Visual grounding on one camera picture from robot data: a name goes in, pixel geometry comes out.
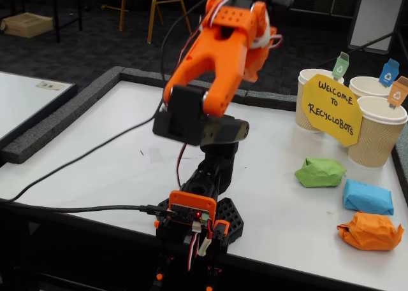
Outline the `orange gripper white tape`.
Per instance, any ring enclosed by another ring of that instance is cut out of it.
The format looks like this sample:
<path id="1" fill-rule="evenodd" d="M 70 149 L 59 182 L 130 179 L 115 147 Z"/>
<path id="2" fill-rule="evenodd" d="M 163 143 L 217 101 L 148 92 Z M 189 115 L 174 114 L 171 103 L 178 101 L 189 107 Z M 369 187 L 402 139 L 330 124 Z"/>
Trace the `orange gripper white tape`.
<path id="1" fill-rule="evenodd" d="M 268 40 L 264 47 L 250 48 L 245 60 L 245 81 L 254 83 L 258 79 L 258 71 L 263 67 L 269 54 L 273 39 Z"/>

